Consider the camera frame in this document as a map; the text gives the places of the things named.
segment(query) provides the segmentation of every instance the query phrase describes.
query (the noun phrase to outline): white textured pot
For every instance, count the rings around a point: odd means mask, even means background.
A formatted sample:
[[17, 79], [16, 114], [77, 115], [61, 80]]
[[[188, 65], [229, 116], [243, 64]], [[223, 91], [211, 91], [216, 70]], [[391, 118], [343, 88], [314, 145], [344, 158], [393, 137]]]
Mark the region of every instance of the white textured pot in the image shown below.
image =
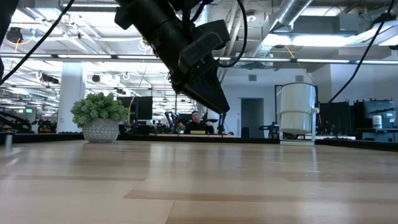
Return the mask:
[[89, 142], [113, 142], [118, 134], [119, 124], [111, 119], [97, 118], [83, 127], [83, 136]]

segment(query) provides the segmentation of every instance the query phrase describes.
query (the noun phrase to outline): white column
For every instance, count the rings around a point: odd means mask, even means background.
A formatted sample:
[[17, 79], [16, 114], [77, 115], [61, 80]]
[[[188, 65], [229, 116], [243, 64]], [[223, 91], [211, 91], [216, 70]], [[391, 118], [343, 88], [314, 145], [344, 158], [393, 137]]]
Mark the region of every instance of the white column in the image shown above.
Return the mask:
[[80, 132], [81, 129], [72, 122], [70, 112], [74, 102], [85, 97], [86, 73], [81, 62], [64, 62], [61, 77], [61, 93], [58, 111], [57, 133]]

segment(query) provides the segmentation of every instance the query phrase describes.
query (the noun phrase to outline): ventilation duct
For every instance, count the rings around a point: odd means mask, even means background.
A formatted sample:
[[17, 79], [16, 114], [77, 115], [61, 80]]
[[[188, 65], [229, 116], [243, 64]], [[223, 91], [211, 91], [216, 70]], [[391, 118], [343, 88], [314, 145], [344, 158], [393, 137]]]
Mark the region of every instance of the ventilation duct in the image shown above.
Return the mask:
[[[313, 0], [284, 0], [280, 5], [280, 10], [267, 16], [263, 25], [263, 33], [266, 35], [262, 43], [252, 53], [252, 57], [263, 58], [266, 57], [273, 45], [268, 45], [266, 37], [269, 32], [288, 26], [287, 32], [293, 28], [293, 23], [303, 13]], [[255, 68], [267, 68], [269, 64], [253, 62], [245, 65], [241, 65], [240, 68], [252, 70]]]

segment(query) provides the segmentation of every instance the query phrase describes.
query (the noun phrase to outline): man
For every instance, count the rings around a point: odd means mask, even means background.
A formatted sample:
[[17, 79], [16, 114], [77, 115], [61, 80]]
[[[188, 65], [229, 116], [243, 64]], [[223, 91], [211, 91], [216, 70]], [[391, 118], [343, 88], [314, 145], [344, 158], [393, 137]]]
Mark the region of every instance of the man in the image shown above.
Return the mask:
[[192, 122], [185, 127], [184, 134], [191, 134], [191, 131], [206, 131], [206, 134], [213, 134], [214, 129], [210, 122], [200, 121], [199, 113], [192, 112]]

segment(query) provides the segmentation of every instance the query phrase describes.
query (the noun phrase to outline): door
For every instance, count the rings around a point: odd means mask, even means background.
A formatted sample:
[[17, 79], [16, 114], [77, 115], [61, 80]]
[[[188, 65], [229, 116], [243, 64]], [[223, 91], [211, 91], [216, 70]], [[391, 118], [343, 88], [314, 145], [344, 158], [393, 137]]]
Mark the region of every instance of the door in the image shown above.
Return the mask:
[[264, 138], [264, 131], [259, 127], [264, 125], [264, 99], [241, 100], [241, 128], [249, 128], [250, 138]]

